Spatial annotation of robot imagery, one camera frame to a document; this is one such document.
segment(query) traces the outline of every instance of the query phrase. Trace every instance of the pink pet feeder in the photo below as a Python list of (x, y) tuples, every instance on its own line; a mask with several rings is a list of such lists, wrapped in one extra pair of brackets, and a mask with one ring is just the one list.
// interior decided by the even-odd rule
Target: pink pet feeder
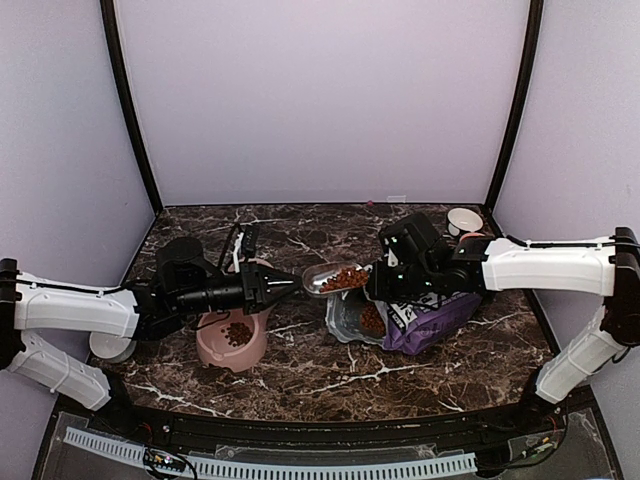
[[(271, 266), (268, 262), (255, 259), (256, 262)], [(256, 365), (267, 350), (267, 318), (273, 307), (254, 315), (244, 315), (241, 309), (230, 313), (208, 313), (200, 318), (198, 326), (213, 323), (198, 330), (198, 356), (205, 365), (230, 368), (242, 372)], [(230, 345), (228, 335), (232, 323), (244, 323), (252, 332), (246, 345)]]

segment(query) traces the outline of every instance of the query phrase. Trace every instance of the dark marble tabletop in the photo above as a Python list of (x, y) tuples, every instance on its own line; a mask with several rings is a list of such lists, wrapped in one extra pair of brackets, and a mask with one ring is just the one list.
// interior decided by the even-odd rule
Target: dark marble tabletop
[[(248, 205), (165, 210), (138, 255), (131, 278), (149, 277), (158, 247), (183, 235), (202, 240), (216, 261), (234, 222), (259, 223), (258, 257), (301, 274), (318, 263), (380, 256), (380, 227), (416, 211), (445, 228), (450, 206)], [(139, 405), (246, 420), (356, 421), (463, 412), (517, 401), (530, 372), (551, 357), (522, 292), (496, 295), (452, 337), (410, 357), (358, 343), (341, 344), (324, 324), (326, 302), (300, 293), (268, 322), (269, 344), (251, 370), (205, 367), (195, 333), (183, 329), (139, 344), (119, 365)]]

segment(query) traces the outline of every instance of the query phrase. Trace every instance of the black pole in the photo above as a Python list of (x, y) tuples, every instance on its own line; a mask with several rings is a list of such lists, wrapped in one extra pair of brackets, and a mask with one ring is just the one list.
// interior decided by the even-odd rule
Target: black pole
[(531, 0), (529, 4), (529, 20), (527, 21), (527, 32), (524, 36), (524, 47), (522, 49), (522, 59), (520, 60), (516, 90), (513, 95), (513, 102), (511, 103), (511, 111), (509, 112), (509, 120), (507, 121), (507, 128), (504, 132), (502, 147), (500, 148), (496, 168), (493, 171), (491, 186), (489, 187), (487, 198), (484, 201), (484, 206), (487, 207), (489, 211), (493, 211), (498, 202), (500, 190), (502, 189), (502, 184), (504, 183), (504, 178), (509, 168), (513, 147), (516, 143), (516, 137), (518, 136), (518, 128), (520, 128), (522, 112), (527, 100), (533, 61), (536, 56), (536, 47), (538, 46), (543, 7), (544, 0)]
[(158, 186), (153, 178), (151, 164), (147, 151), (144, 148), (140, 126), (138, 125), (138, 117), (133, 106), (133, 97), (129, 88), (129, 80), (124, 65), (124, 56), (122, 55), (122, 46), (120, 45), (120, 35), (118, 34), (118, 24), (116, 22), (116, 11), (113, 0), (100, 0), (102, 8), (102, 23), (104, 24), (104, 33), (107, 38), (107, 48), (109, 49), (109, 57), (111, 58), (111, 69), (113, 70), (113, 78), (116, 82), (116, 89), (120, 97), (120, 106), (124, 121), (129, 132), (129, 139), (133, 147), (133, 153), (140, 169), (140, 175), (144, 187), (147, 190), (147, 196), (151, 202), (151, 206), (156, 215), (163, 209)]

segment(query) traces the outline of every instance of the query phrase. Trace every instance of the wall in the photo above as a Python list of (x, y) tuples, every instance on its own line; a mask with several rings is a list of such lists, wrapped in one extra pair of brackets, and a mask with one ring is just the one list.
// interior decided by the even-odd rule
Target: wall
[[(153, 213), (131, 151), (99, 2), (0, 2), (0, 255), (76, 283), (120, 281)], [(84, 334), (47, 337), (87, 354)], [(0, 372), (0, 478), (31, 477), (55, 397)]]
[(163, 201), (484, 201), (528, 4), (117, 2)]
[[(533, 239), (640, 233), (640, 3), (549, 0), (531, 90), (496, 216)], [(600, 299), (540, 292), (562, 345)], [(593, 380), (627, 478), (640, 478), (640, 357)]]

